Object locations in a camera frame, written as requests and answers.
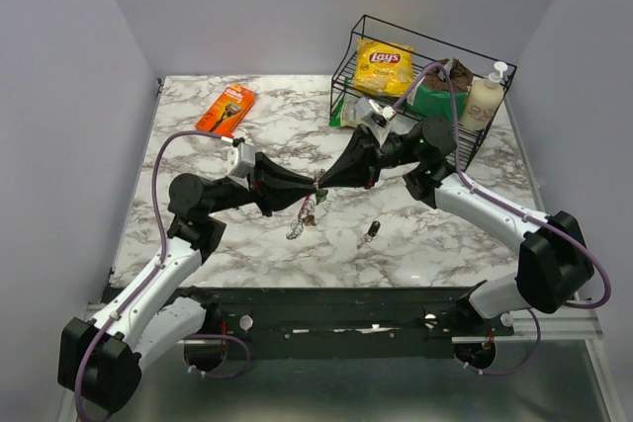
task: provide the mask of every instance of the white marble surface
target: white marble surface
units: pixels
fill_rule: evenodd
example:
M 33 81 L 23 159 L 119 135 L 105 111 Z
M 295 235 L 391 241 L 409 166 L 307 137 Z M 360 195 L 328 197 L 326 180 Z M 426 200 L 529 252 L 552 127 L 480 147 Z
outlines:
M 229 84 L 238 82 L 258 97 L 235 131 L 277 163 L 302 174 L 327 169 L 345 147 L 351 130 L 327 125 L 326 76 L 180 76 L 166 80 L 136 186 L 136 194 L 112 284 L 129 283 L 159 245 L 151 210 L 150 176 L 161 143 L 177 130 L 192 129 Z M 167 149 L 158 179 L 163 220 L 170 222 L 167 190 L 178 174 L 219 178 L 226 147 L 200 137 L 179 138 Z M 316 226 L 286 239 L 300 204 L 261 216 L 256 205 L 223 211 L 226 222 L 218 250 L 184 285 L 208 287 L 401 287 L 470 286 L 516 269 L 516 260 L 497 241 L 460 217 L 414 201 L 400 178 L 387 170 L 371 191 L 331 190 L 316 207 Z M 505 109 L 469 169 L 482 185 L 534 207 L 523 162 Z M 376 239 L 358 248 L 372 220 Z

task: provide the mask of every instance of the wire rack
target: wire rack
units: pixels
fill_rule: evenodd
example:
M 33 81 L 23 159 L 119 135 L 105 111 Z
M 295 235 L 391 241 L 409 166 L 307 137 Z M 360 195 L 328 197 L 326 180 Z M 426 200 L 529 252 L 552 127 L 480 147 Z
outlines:
M 356 71 L 356 40 L 359 39 L 382 42 L 398 49 L 402 48 L 399 48 L 399 46 L 394 43 L 413 46 L 411 58 L 414 76 L 417 76 L 422 68 L 431 61 L 455 57 L 465 64 L 473 72 L 475 77 L 483 78 L 485 75 L 494 70 L 493 64 L 495 61 L 502 61 L 498 58 L 477 53 L 471 49 L 429 37 L 413 30 L 400 27 L 396 24 L 392 24 L 391 22 L 377 19 L 376 17 L 372 17 L 370 15 L 363 15 L 351 30 L 349 34 L 349 43 L 347 44 L 347 51 L 332 75 L 329 105 L 330 118 L 332 118 L 334 111 L 336 110 L 336 105 L 340 99 L 344 97 L 344 95 L 351 95 L 356 98 L 369 96 L 375 99 L 382 106 L 392 105 L 398 99 L 389 96 L 369 95 L 355 89 L 352 86 L 354 72 Z M 514 79 L 514 74 L 516 73 L 516 65 L 507 61 L 505 63 L 507 63 L 508 66 L 507 75 L 501 82 L 501 86 L 504 91 L 504 99 L 505 94 L 507 94 L 507 91 L 512 84 L 512 80 Z M 403 114 L 408 118 L 417 121 L 424 119 L 424 116 L 409 110 L 407 107 L 403 108 Z M 492 123 L 493 121 L 491 121 L 486 128 L 479 131 L 469 130 L 459 125 L 461 138 L 459 143 L 460 162 L 464 170 L 468 168 L 477 155 L 477 151 L 480 149 L 484 139 L 488 135 Z M 451 154 L 448 159 L 453 164 L 455 163 L 454 154 Z

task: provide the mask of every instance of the cable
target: cable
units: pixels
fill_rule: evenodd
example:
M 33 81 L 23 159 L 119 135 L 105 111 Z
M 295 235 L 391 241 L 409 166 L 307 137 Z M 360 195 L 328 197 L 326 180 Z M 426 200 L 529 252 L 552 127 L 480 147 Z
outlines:
M 530 356 L 528 356 L 523 363 L 518 365 L 516 368 L 512 368 L 511 370 L 495 371 L 495 370 L 480 370 L 478 368 L 470 366 L 468 363 L 464 363 L 462 360 L 458 359 L 457 361 L 464 364 L 465 370 L 466 369 L 471 370 L 473 373 L 477 373 L 480 376 L 510 376 L 510 375 L 514 375 L 516 373 L 523 371 L 525 368 L 527 368 L 530 365 L 530 363 L 532 363 L 532 361 L 534 361 L 534 358 L 536 357 L 536 354 L 538 353 L 538 350 L 541 346 L 541 338 L 543 336 L 541 332 L 541 324 L 539 323 L 538 318 L 536 317 L 536 314 L 534 314 L 531 308 L 528 308 L 527 311 L 534 319 L 534 326 L 536 326 L 536 342 L 534 343 L 534 349 L 532 350 L 532 353 L 530 353 Z
M 604 267 L 600 264 L 600 262 L 597 260 L 597 257 L 595 257 L 595 255 L 589 251 L 585 246 L 582 245 L 581 242 L 579 242 L 578 240 L 574 239 L 572 236 L 570 236 L 569 234 L 567 234 L 566 232 L 561 231 L 560 229 L 552 226 L 550 223 L 543 221 L 541 219 L 538 219 L 528 213 L 525 213 L 524 211 L 513 207 L 512 205 L 509 205 L 507 203 L 502 202 L 501 200 L 497 199 L 496 197 L 482 191 L 474 182 L 471 181 L 471 179 L 466 175 L 466 173 L 464 173 L 464 171 L 461 169 L 461 165 L 460 165 L 460 152 L 459 152 L 459 143 L 460 143 L 460 137 L 459 137 L 459 122 L 458 122 L 458 118 L 457 118 L 457 104 L 455 103 L 455 90 L 453 88 L 453 82 L 450 79 L 450 75 L 448 73 L 448 71 L 446 71 L 446 68 L 444 68 L 444 65 L 442 63 L 439 63 L 437 61 L 432 62 L 427 64 L 426 66 L 424 66 L 422 68 L 422 70 L 420 71 L 420 73 L 417 75 L 417 77 L 415 78 L 415 80 L 411 83 L 411 85 L 408 87 L 408 89 L 405 91 L 405 93 L 394 103 L 394 105 L 392 106 L 394 108 L 394 110 L 398 110 L 398 108 L 400 107 L 400 105 L 405 101 L 405 99 L 407 98 L 408 94 L 413 90 L 413 88 L 415 88 L 415 86 L 417 85 L 417 83 L 419 83 L 424 76 L 432 69 L 434 68 L 439 68 L 442 73 L 444 74 L 444 77 L 446 78 L 446 84 L 448 86 L 448 90 L 450 93 L 450 97 L 451 97 L 451 112 L 453 114 L 453 137 L 455 139 L 455 143 L 457 144 L 457 148 L 455 149 L 455 170 L 457 171 L 457 175 L 459 176 L 459 179 L 461 180 L 461 182 L 464 184 L 464 186 L 466 188 L 468 188 L 468 190 L 470 190 L 471 192 L 479 195 L 480 197 L 484 198 L 485 200 L 497 205 L 498 207 L 511 212 L 512 214 L 525 219 L 529 222 L 531 222 L 532 224 L 536 224 L 538 226 L 541 226 L 545 229 L 547 229 L 548 231 L 556 234 L 557 236 L 559 236 L 560 238 L 566 240 L 567 242 L 569 242 L 572 246 L 574 246 L 576 249 L 578 249 L 581 253 L 583 253 L 585 255 L 585 257 L 587 257 L 591 263 L 593 264 L 593 266 L 595 267 L 595 269 L 597 270 L 597 272 L 600 274 L 600 277 L 602 278 L 602 282 L 604 283 L 604 294 L 602 295 L 602 297 L 595 302 L 591 302 L 591 303 L 575 303 L 572 301 L 568 301 L 565 303 L 566 306 L 569 306 L 571 308 L 583 308 L 583 309 L 593 309 L 593 308 L 599 308 L 603 305 L 605 305 L 609 299 L 611 298 L 611 280 L 609 279 L 606 270 L 604 269 Z
M 230 380 L 231 378 L 235 378 L 241 375 L 250 366 L 250 348 L 248 348 L 248 345 L 246 345 L 246 343 L 244 343 L 239 338 L 236 338 L 230 335 L 191 335 L 185 338 L 185 341 L 186 340 L 232 341 L 234 343 L 237 343 L 239 346 L 241 346 L 242 349 L 244 350 L 244 353 L 246 354 L 246 361 L 244 362 L 243 366 L 239 370 L 233 373 L 224 373 L 224 374 L 216 374 L 215 372 L 207 373 L 205 371 L 200 371 L 194 365 L 190 365 L 188 361 L 185 361 L 185 364 L 187 365 L 187 371 L 189 373 L 196 373 L 197 375 L 200 375 L 203 378 L 209 378 L 210 380 Z
M 175 138 L 182 137 L 185 135 L 201 135 L 204 137 L 216 138 L 218 140 L 222 140 L 227 143 L 232 143 L 232 139 L 228 137 L 223 137 L 216 133 L 211 132 L 201 132 L 198 130 L 183 130 L 181 132 L 176 132 L 173 135 L 167 137 L 167 139 L 163 142 L 156 154 L 156 160 L 154 161 L 153 170 L 151 172 L 151 203 L 154 210 L 154 216 L 156 218 L 156 224 L 158 225 L 158 233 L 160 234 L 160 257 L 159 263 L 162 264 L 165 261 L 165 257 L 167 255 L 167 233 L 165 232 L 165 226 L 160 217 L 160 208 L 158 207 L 158 196 L 156 192 L 156 182 L 158 180 L 158 167 L 160 165 L 160 160 L 162 159 L 163 154 L 165 153 L 165 149 L 167 145 L 169 145 Z M 136 300 L 136 298 L 147 288 L 149 283 L 156 277 L 156 275 L 160 272 L 159 266 L 154 266 L 154 268 L 147 274 L 147 276 L 142 280 L 140 285 L 126 298 L 121 305 L 115 310 L 115 314 L 120 315 L 123 313 L 130 304 Z M 74 387 L 74 401 L 75 408 L 77 410 L 77 415 L 82 422 L 99 422 L 95 419 L 91 419 L 86 413 L 83 407 L 83 401 L 81 398 L 81 385 L 83 383 L 83 378 L 86 373 L 86 368 L 88 367 L 88 361 L 90 360 L 90 356 L 92 352 L 95 350 L 103 335 L 106 334 L 108 329 L 112 326 L 112 324 L 116 321 L 112 316 L 106 320 L 103 326 L 99 329 L 97 334 L 94 336 L 88 348 L 86 349 L 83 357 L 81 358 L 81 362 L 79 363 L 79 368 L 77 369 L 77 376 L 75 377 L 75 387 Z M 106 415 L 105 418 L 101 419 L 102 422 L 106 422 L 110 420 L 112 414 Z

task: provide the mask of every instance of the soap dispenser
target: soap dispenser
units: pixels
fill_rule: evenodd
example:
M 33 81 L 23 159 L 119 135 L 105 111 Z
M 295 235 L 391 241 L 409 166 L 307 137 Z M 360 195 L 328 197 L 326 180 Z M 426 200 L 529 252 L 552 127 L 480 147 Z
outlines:
M 459 120 L 462 126 L 470 130 L 481 130 L 488 125 L 503 100 L 501 81 L 506 71 L 507 64 L 497 61 L 495 71 L 489 74 L 488 78 L 473 83 Z

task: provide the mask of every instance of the orange package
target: orange package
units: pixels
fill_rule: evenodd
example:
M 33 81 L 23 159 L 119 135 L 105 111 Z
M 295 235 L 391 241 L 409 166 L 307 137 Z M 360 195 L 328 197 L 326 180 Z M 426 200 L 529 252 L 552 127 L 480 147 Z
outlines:
M 205 112 L 196 124 L 196 129 L 232 137 L 231 132 L 254 102 L 255 93 L 239 84 L 233 84 L 227 87 Z

